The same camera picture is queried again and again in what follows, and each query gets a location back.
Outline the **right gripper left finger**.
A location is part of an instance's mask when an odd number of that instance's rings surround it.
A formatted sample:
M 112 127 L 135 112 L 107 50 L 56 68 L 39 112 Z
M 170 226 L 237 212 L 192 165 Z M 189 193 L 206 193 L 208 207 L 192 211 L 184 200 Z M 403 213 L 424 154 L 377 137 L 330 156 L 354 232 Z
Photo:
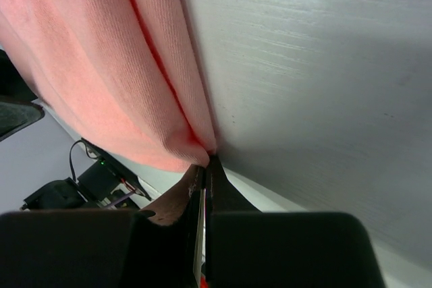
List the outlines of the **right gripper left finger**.
M 204 240 L 204 171 L 192 165 L 182 178 L 142 213 L 139 242 L 145 246 L 141 269 L 151 287 L 199 287 Z

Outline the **pink t shirt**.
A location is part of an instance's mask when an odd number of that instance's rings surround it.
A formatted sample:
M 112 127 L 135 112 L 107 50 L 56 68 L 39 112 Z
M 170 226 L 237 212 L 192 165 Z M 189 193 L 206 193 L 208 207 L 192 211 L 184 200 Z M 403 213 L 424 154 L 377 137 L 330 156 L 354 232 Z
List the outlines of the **pink t shirt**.
M 180 0 L 1 0 L 1 45 L 72 129 L 180 172 L 217 143 Z

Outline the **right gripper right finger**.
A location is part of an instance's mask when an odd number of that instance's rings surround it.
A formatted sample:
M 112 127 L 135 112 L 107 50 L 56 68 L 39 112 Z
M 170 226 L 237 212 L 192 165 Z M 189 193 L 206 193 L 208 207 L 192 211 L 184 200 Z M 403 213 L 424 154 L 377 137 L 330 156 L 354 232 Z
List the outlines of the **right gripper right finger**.
M 229 181 L 218 156 L 205 169 L 206 280 L 210 287 L 260 287 L 262 213 Z

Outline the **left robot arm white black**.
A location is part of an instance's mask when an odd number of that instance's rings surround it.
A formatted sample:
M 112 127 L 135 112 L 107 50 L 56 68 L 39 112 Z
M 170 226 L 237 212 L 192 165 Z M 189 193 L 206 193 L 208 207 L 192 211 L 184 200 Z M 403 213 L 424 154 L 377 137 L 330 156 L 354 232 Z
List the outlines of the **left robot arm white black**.
M 10 58 L 1 50 L 1 141 L 45 116 L 34 103 L 36 95 L 27 86 Z

